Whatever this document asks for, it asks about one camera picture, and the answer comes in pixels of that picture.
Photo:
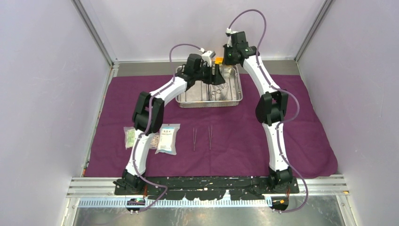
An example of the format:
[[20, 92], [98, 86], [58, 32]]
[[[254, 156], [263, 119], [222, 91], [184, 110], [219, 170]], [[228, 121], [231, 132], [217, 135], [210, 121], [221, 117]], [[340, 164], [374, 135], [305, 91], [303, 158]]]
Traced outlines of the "orange yellow toy block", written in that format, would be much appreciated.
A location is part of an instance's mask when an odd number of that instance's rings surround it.
[[222, 65], [223, 64], [223, 57], [216, 57], [215, 58], [215, 64], [216, 65]]

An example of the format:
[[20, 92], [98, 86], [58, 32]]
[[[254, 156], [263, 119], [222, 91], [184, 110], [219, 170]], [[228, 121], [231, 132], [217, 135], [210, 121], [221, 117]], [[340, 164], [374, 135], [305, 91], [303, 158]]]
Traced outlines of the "white sterile pouch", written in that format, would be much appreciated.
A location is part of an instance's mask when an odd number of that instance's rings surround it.
[[160, 128], [159, 142], [155, 154], [176, 155], [176, 136], [180, 124], [163, 124]]

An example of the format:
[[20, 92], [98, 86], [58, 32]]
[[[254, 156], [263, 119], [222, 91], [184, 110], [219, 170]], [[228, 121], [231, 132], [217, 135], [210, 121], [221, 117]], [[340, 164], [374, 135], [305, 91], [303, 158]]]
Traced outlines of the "green packet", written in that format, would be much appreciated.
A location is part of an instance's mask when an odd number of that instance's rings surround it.
[[135, 133], [136, 133], [136, 129], [134, 127], [124, 127], [124, 134], [125, 134], [125, 149], [129, 149], [132, 148], [135, 144]]

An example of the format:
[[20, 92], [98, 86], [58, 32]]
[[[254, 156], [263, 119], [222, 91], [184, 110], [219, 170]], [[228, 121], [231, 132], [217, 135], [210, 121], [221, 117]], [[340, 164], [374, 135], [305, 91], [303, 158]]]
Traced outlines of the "pink clear packet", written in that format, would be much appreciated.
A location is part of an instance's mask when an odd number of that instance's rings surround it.
[[160, 134], [159, 133], [154, 134], [154, 136], [151, 139], [149, 149], [156, 150], [158, 148], [159, 140], [160, 140]]

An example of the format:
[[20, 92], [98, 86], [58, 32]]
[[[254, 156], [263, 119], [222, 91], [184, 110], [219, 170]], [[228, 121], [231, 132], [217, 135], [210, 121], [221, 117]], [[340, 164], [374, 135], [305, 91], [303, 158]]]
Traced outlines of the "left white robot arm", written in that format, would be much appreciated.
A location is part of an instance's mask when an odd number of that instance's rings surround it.
[[187, 61], [165, 85], [139, 94], [132, 121], [135, 143], [120, 179], [114, 181], [116, 195], [138, 195], [144, 190], [146, 162], [150, 143], [163, 124], [165, 106], [176, 96], [189, 90], [197, 81], [220, 85], [225, 82], [219, 66], [213, 66], [215, 52], [189, 54]]

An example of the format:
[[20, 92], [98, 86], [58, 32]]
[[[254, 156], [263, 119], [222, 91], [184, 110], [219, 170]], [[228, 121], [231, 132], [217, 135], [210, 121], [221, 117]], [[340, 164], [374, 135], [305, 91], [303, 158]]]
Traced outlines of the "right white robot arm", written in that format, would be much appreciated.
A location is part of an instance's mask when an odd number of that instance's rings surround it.
[[254, 82], [260, 99], [255, 115], [265, 130], [269, 150], [268, 187], [281, 193], [293, 180], [286, 158], [283, 124], [287, 112], [288, 94], [282, 92], [266, 70], [255, 46], [250, 46], [245, 32], [226, 30], [228, 42], [223, 46], [223, 65], [240, 64]]

